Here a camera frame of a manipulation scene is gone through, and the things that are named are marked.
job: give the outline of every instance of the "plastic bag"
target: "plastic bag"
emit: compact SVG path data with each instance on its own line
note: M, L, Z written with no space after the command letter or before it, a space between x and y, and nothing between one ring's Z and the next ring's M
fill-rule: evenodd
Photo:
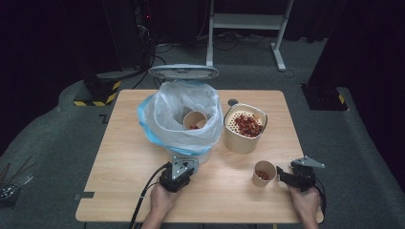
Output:
M205 114L207 122L201 129L186 131L182 119L191 111ZM218 142L224 125L217 91L200 81L163 83L138 106L138 117L151 142L187 156L207 153Z

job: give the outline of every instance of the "small paper cup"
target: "small paper cup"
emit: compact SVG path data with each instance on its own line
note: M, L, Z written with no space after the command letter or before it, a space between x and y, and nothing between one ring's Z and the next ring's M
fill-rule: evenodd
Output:
M201 129L206 124L206 116L201 112L190 112L182 120L185 130Z
M258 187L265 187L276 176L276 167L270 162L262 160L254 166L252 181Z

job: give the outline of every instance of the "human hand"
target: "human hand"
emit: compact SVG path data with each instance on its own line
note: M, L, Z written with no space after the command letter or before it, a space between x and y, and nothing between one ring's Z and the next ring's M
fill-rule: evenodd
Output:
M167 212L173 207L178 195L179 192L168 192L160 184L156 184L151 192L151 211L158 213L164 217Z
M170 193L160 184L156 184L151 192L152 209L146 216L141 229L159 229L163 218L173 207L179 192Z
M288 189L291 192L295 211L298 213L304 228L319 228L316 212L321 204L321 197L318 191L314 187L310 187L306 192L301 193L299 189L289 185Z

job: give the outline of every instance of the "white metal frame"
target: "white metal frame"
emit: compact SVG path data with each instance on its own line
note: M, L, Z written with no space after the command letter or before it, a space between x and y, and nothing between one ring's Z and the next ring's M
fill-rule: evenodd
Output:
M283 15L257 15L237 13L214 13L214 0L211 0L209 17L208 47L206 53L206 65L213 66L213 32L214 28L228 29L251 29L251 30L275 30L278 31L275 43L271 43L271 49L280 72L286 70L283 57L280 54L280 45L286 30L289 13L294 0L288 0L286 11Z

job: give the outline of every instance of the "cylindrical mesh container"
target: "cylindrical mesh container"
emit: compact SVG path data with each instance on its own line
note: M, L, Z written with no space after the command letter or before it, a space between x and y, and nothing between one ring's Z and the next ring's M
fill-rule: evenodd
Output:
M254 136L249 136L241 130L238 125L238 118L247 117L254 118L255 124L262 128L259 133ZM224 117L224 144L232 152L238 154L247 154L256 148L257 142L260 139L267 125L267 115L263 111L242 103L233 105Z

